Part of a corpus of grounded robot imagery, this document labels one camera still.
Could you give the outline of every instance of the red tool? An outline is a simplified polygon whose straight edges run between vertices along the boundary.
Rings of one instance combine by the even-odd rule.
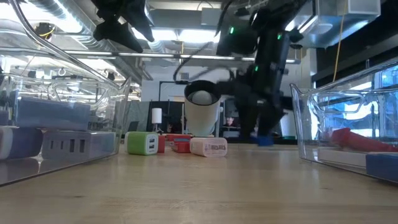
[[[389,144],[369,139],[360,134],[351,132],[350,128],[343,128],[333,132],[331,140],[341,147],[362,152],[398,152],[398,148]]]
[[[164,153],[165,144],[166,144],[166,136],[164,135],[159,136],[157,153]]]

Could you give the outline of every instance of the gray box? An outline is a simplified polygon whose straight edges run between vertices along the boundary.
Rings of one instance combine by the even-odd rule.
[[[43,159],[87,161],[110,156],[115,149],[115,133],[47,131],[44,134]]]

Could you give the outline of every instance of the small white box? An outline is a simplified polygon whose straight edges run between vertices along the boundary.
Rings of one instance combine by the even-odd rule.
[[[198,156],[223,157],[228,152],[228,143],[225,138],[192,138],[190,150]]]

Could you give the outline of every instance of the yellow cable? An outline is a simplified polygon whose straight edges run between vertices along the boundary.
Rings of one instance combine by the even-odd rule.
[[[341,47],[341,38],[343,35],[343,24],[344,24],[344,17],[347,13],[347,6],[348,6],[348,0],[346,0],[346,4],[344,5],[344,13],[343,13],[343,18],[341,19],[341,24],[340,24],[340,38],[338,41],[338,46],[337,46],[337,56],[336,56],[336,64],[335,64],[335,74],[333,75],[333,81],[336,81],[336,75],[337,75],[337,67],[338,67],[338,59],[340,57],[340,47]]]
[[[44,36],[49,35],[49,34],[51,34],[52,32],[54,32],[54,30],[55,30],[55,26],[54,26],[54,28],[53,28],[50,32],[45,33],[45,34],[39,34],[39,36],[44,37]]]

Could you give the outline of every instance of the blue object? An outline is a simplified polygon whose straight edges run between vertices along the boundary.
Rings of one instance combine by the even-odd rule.
[[[87,131],[89,118],[89,105],[22,97],[18,105],[16,125],[25,128]]]
[[[398,155],[366,155],[366,173],[377,178],[398,182]]]
[[[257,136],[256,138],[258,146],[273,146],[274,140],[270,136]]]
[[[43,133],[35,128],[0,128],[0,159],[21,159],[39,155]]]

